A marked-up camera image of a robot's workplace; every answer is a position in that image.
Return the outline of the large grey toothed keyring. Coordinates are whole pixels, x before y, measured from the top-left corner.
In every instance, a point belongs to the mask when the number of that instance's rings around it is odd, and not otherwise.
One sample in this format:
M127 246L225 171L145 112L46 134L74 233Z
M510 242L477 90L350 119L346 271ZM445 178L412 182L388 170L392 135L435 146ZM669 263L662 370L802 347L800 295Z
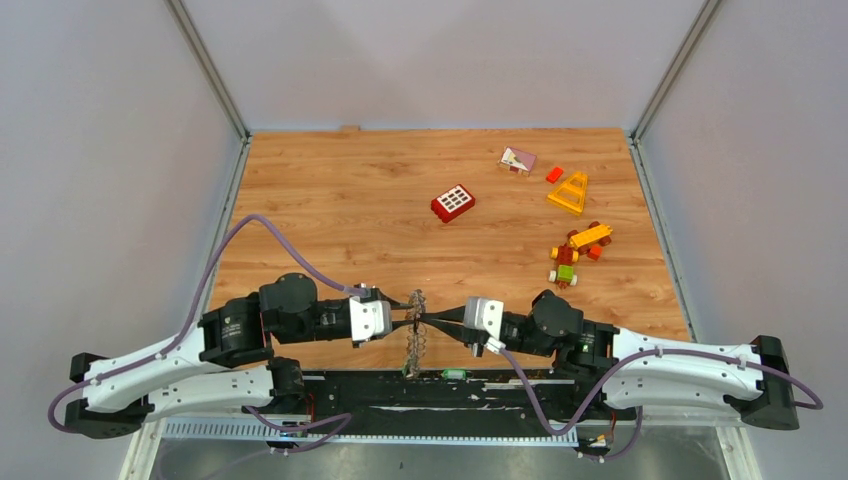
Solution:
M407 300L410 306L406 310L405 320L408 322L406 360L402 373L407 379L420 375L421 360L426 351L426 327L421 318L426 312L426 297L420 289L412 291Z

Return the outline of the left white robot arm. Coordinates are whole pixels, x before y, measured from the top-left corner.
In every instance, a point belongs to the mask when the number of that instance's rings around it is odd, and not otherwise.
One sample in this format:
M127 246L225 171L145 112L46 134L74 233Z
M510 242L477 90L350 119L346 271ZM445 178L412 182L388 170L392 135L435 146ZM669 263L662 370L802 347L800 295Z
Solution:
M308 397L301 364L275 355L274 343L348 339L359 345L391 333L393 311L410 307L376 287L321 300L313 279L287 273L204 313L185 335L117 358L75 355L70 378L81 394L66 405L64 425L88 438L111 439L185 411L296 412Z

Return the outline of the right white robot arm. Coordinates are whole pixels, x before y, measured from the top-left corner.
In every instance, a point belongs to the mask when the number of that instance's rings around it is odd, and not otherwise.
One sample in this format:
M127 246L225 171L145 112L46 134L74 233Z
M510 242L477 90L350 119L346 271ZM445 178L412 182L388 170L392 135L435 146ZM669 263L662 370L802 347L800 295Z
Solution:
M592 321L551 290L526 314L502 302L471 297L462 307L421 313L433 326L470 347L552 360L554 374L575 386L570 422L646 406L734 410L763 429L799 427L798 403L781 341L760 335L748 344L708 345L661 339Z

